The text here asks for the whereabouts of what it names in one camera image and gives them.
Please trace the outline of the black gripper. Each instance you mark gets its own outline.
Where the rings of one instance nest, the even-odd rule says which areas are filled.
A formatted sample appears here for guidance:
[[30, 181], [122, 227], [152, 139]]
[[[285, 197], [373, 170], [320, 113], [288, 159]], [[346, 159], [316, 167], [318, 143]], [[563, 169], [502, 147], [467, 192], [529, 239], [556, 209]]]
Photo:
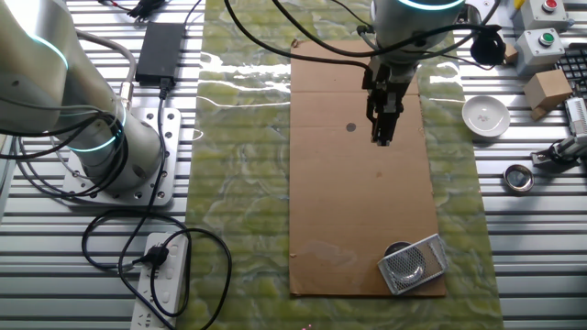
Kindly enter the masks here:
[[384, 143], [393, 141], [399, 114], [404, 111], [403, 98], [415, 76], [416, 63], [385, 63], [371, 58], [362, 88], [368, 92], [367, 115], [371, 121], [371, 142], [382, 146], [382, 113]]

